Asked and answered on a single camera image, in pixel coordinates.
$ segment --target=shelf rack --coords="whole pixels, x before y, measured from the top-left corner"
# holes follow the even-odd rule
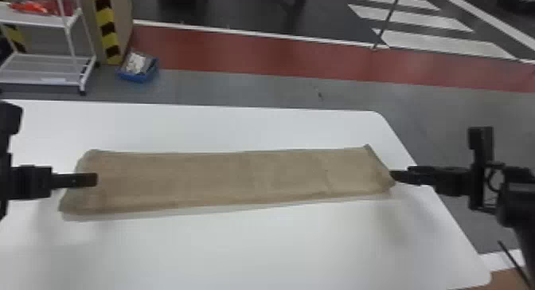
[[[75,85],[82,96],[86,95],[85,84],[92,70],[98,65],[95,48],[89,34],[80,0],[75,0],[78,6],[72,16],[66,16],[63,0],[57,0],[60,16],[25,14],[12,10],[8,2],[0,2],[0,23],[8,25],[25,25],[63,29],[67,38],[70,56],[27,54],[17,51],[14,43],[9,40],[13,52],[0,65],[0,83],[7,84],[47,84],[47,85]],[[88,38],[92,56],[77,56],[72,43],[71,28],[81,18],[85,34]],[[3,25],[0,25],[4,35],[7,35]]]

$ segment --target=cable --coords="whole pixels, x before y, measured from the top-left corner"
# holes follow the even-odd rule
[[[492,178],[494,177],[494,174],[496,174],[496,170],[493,168],[493,169],[490,170],[489,175],[485,178],[485,183],[486,183],[486,186],[489,188],[490,191],[492,191],[494,193],[498,193],[498,192],[500,192],[500,190],[494,188],[494,186],[492,186],[492,184],[490,183],[490,180],[492,180]]]

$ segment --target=beige towel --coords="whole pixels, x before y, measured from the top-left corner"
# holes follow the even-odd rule
[[[371,147],[237,153],[88,151],[78,172],[97,187],[67,190],[60,211],[108,214],[340,198],[387,191],[394,181]]]

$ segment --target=hazard stripe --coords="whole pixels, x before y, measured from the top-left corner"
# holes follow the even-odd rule
[[[15,49],[21,53],[27,53],[24,37],[21,31],[15,25],[4,25],[6,28],[7,37],[13,42]]]
[[[111,0],[93,0],[95,2],[96,24],[100,29],[100,36],[106,59],[110,65],[121,62],[119,38],[115,30],[115,15],[111,8]]]

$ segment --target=blue basket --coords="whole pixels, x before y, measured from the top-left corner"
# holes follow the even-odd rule
[[[150,80],[152,80],[152,78],[154,77],[156,71],[158,70],[158,67],[159,67],[159,60],[158,58],[154,58],[154,64],[150,67],[149,71],[146,72],[145,75],[139,75],[139,74],[133,74],[131,72],[123,72],[121,71],[121,68],[117,69],[116,70],[116,73],[117,73],[117,76],[119,76],[121,79],[124,79],[124,80],[129,80],[129,81],[133,81],[133,82],[137,82],[137,83],[145,83],[145,82],[148,82]]]

